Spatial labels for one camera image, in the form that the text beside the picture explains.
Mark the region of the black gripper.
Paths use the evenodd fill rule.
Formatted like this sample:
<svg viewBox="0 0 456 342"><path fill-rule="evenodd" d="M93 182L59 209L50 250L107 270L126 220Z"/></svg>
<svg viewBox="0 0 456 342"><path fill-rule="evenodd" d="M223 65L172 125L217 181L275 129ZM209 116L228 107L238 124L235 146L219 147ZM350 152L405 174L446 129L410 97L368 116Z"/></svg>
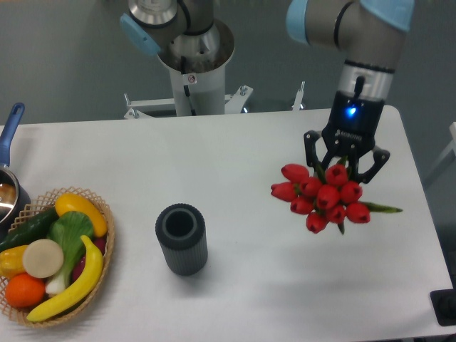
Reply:
<svg viewBox="0 0 456 342"><path fill-rule="evenodd" d="M304 134L306 163L309 167L328 167L334 157L348 156L350 180L368 184L390 159L390 152L375 146L375 132L384 100L350 97L336 92L328 123L323 131L310 130ZM319 160L316 143L323 138L326 154ZM359 162L367 152L372 155L371 166L359 170Z"/></svg>

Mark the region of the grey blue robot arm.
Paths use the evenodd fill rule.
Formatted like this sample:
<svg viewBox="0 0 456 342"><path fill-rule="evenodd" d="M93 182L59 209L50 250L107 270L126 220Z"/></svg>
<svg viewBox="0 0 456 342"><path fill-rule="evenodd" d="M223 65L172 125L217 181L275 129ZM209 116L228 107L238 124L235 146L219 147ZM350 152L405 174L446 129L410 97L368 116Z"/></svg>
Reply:
<svg viewBox="0 0 456 342"><path fill-rule="evenodd" d="M307 164L326 169L346 157L352 178L368 183L390 154L375 132L410 29L413 1L292 1L286 30L295 41L347 53L326 127L304 136ZM234 53L229 27L212 1L129 1L120 26L132 45L168 69L179 116L238 113L227 99L225 68Z"/></svg>

